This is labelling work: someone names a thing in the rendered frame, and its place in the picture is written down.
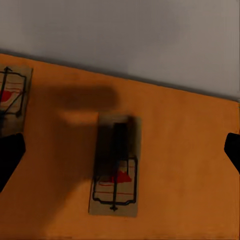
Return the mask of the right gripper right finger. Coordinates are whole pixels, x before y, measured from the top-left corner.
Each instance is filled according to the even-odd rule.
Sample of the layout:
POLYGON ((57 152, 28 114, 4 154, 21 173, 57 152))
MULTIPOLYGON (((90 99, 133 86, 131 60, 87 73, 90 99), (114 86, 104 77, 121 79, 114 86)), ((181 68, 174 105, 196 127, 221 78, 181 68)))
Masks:
POLYGON ((235 165, 240 173, 240 135, 235 133, 229 133, 227 135, 224 151, 235 165))

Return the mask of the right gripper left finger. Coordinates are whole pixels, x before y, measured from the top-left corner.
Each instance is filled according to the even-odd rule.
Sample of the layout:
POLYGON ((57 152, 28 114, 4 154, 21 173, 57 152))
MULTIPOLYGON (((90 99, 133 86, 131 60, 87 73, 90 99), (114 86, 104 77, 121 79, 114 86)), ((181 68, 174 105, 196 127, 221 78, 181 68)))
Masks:
POLYGON ((0 138, 0 193, 26 153, 21 133, 0 138))

